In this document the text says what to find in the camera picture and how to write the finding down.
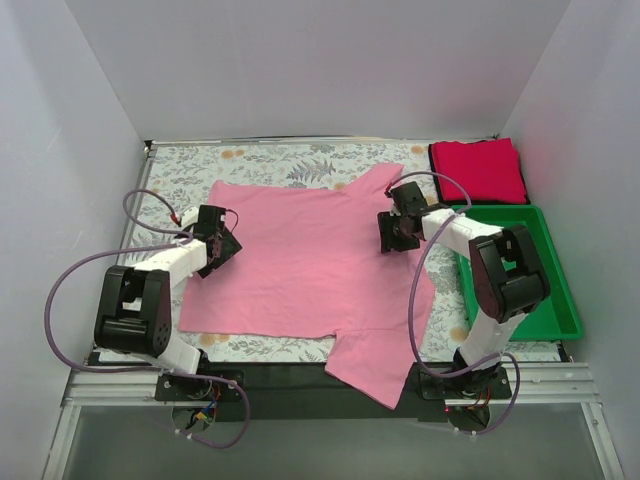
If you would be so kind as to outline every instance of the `green bin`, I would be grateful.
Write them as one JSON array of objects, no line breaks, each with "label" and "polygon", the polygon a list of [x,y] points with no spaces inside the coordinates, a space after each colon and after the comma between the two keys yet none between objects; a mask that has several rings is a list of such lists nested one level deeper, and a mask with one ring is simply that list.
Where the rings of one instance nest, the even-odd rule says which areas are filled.
[{"label": "green bin", "polygon": [[[478,222],[499,227],[525,225],[531,232],[542,265],[549,277],[550,297],[522,322],[511,340],[553,341],[574,340],[582,337],[582,324],[553,248],[542,211],[533,205],[478,205],[471,207],[466,215]],[[473,325],[478,313],[478,302],[473,291],[471,267],[466,258],[460,255],[457,257],[469,323]]]}]

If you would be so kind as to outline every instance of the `floral pattern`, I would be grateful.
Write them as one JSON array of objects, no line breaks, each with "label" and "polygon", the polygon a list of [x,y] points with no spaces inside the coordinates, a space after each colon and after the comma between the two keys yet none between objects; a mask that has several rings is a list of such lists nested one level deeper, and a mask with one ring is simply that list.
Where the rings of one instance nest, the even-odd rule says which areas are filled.
[{"label": "floral pattern", "polygon": [[[379,162],[403,164],[405,171],[428,170],[427,146],[424,143],[165,146],[158,148],[155,158],[150,160],[145,186],[162,194],[176,211],[182,212],[205,203],[216,180],[236,185],[340,189]],[[415,179],[425,197],[430,201],[435,199],[431,178]],[[158,227],[173,227],[166,207],[150,196],[140,202],[138,218]],[[129,246],[168,240],[166,235],[136,225]],[[129,255],[126,263],[135,263],[150,255]],[[436,286],[436,296],[421,353],[428,361],[450,361],[469,328],[454,254],[436,245],[427,259],[427,272]],[[303,339],[178,332],[183,291],[184,285],[174,290],[174,333],[202,348],[213,361],[322,362],[333,346],[333,337]],[[525,361],[559,360],[556,345],[549,342],[512,343],[508,350]]]}]

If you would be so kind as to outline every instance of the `gray wall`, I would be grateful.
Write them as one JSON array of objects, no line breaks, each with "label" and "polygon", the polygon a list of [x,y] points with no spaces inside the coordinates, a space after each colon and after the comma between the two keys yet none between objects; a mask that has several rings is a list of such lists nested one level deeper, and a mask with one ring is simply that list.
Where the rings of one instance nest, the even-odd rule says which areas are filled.
[{"label": "gray wall", "polygon": [[640,2],[574,0],[509,119],[580,315],[628,478],[640,477]]},{"label": "gray wall", "polygon": [[[55,278],[118,245],[142,144],[63,0],[0,2],[0,478],[40,478],[69,370],[44,339]],[[60,345],[91,347],[108,261],[63,286]]]},{"label": "gray wall", "polygon": [[144,139],[498,133],[568,0],[67,0]]}]

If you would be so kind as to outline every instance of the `green container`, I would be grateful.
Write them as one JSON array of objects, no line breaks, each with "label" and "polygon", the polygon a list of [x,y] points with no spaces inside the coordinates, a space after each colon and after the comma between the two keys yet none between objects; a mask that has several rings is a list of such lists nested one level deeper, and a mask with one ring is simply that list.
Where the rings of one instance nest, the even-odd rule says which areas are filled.
[{"label": "green container", "polygon": [[[553,341],[581,338],[582,324],[542,211],[533,205],[478,205],[471,207],[466,215],[478,222],[499,227],[525,225],[531,232],[542,265],[549,277],[551,295],[520,324],[511,340]],[[471,267],[466,258],[460,255],[457,257],[469,323],[473,325],[478,313],[478,302],[473,291]]]}]

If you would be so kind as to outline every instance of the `metal frame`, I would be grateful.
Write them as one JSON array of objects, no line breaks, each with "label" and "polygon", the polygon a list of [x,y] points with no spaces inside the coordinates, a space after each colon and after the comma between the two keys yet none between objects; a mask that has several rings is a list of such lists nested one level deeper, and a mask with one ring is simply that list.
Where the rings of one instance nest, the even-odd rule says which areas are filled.
[{"label": "metal frame", "polygon": [[[202,140],[188,142],[146,142],[147,161],[138,178],[138,186],[144,186],[149,177],[153,157],[160,146],[206,146],[238,143],[400,143],[409,139],[383,139],[372,137],[283,137],[283,138],[241,138],[224,140]],[[137,212],[140,202],[136,201],[133,211]],[[130,241],[132,222],[122,238],[122,247]],[[504,365],[509,381],[515,381],[512,365]],[[520,365],[522,382],[518,404],[581,404],[585,422],[591,434],[604,477],[606,479],[623,478],[623,472],[616,455],[611,436],[602,414],[600,395],[593,381],[588,365],[584,363],[524,363]],[[81,410],[84,406],[195,406],[196,402],[157,402],[154,400],[157,373],[140,372],[118,375],[100,375],[74,372],[70,376],[65,393],[58,428],[53,438],[49,458],[43,478],[60,479],[64,474],[67,459],[71,452]],[[505,404],[509,400],[491,401],[492,404]],[[446,400],[447,405],[467,403],[466,400]]]}]

